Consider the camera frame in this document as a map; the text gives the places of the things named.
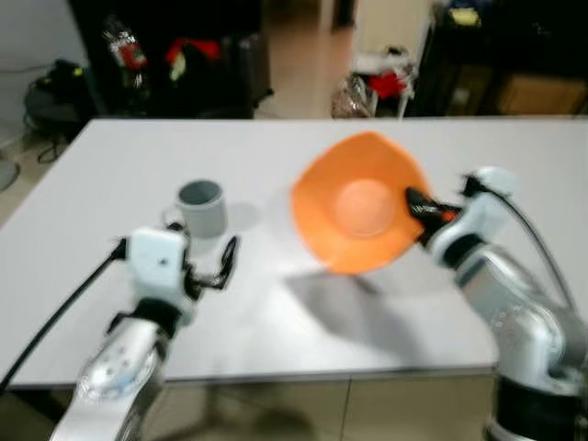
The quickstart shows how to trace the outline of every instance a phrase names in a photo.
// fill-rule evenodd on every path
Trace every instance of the orange bowl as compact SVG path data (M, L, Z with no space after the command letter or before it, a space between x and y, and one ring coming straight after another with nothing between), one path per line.
M386 265L422 231L404 190L430 194L414 158L375 132L358 133L319 157L290 191L300 235L339 274Z

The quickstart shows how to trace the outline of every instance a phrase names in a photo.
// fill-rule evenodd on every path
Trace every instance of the white table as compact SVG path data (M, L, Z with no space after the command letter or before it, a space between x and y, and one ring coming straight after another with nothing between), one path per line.
M586 122L98 120L0 231L0 372L116 237L157 224L177 189L195 178L222 184L231 232L242 235L243 246L229 288L210 292L194 323L180 330L165 368L169 379L490 366L496 352L484 324L451 274L418 247L357 284L326 274L300 243L288 214L289 186L320 152L361 130L380 131L410 150L443 200L459 201L460 174L478 166L517 173L514 200L546 237L588 317ZM548 282L514 221L497 242ZM202 268L216 265L219 249L196 243ZM113 315L131 307L126 267L115 264L56 325L15 384L73 383Z

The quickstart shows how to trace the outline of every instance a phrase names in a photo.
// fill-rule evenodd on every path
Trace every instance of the tiled floor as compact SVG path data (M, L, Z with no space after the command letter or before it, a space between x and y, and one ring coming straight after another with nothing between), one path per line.
M272 86L257 118L329 118L330 95L346 73L351 30L319 34L304 18L269 28ZM21 175L0 193L0 225L50 165L38 144L9 155ZM480 439L489 411L487 376L169 386L144 424L148 441L403 441ZM53 426L13 396L0 398L0 441L46 440Z

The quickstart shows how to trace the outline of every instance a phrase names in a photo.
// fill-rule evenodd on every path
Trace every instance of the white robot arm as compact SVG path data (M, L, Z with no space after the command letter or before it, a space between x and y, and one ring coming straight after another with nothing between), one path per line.
M573 303L558 305L505 250L487 243L503 221L496 204L513 189L514 179L505 171L482 169L467 177L463 209L439 204L411 188L406 197L412 215L424 226L424 249L439 265L455 270L456 284L497 342L487 439L578 439L586 327Z
M51 441L140 438L143 417L164 384L162 364L176 328L190 324L202 289L225 287L237 245L233 237L218 275L198 277L187 261L188 239L181 231L141 228L131 235L126 259L137 307L110 324Z

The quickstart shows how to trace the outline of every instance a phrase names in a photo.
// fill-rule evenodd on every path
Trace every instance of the gray cup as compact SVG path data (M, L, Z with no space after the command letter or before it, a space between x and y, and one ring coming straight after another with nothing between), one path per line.
M207 180L185 184L177 194L177 207L190 236L209 239L227 229L227 209L222 188Z

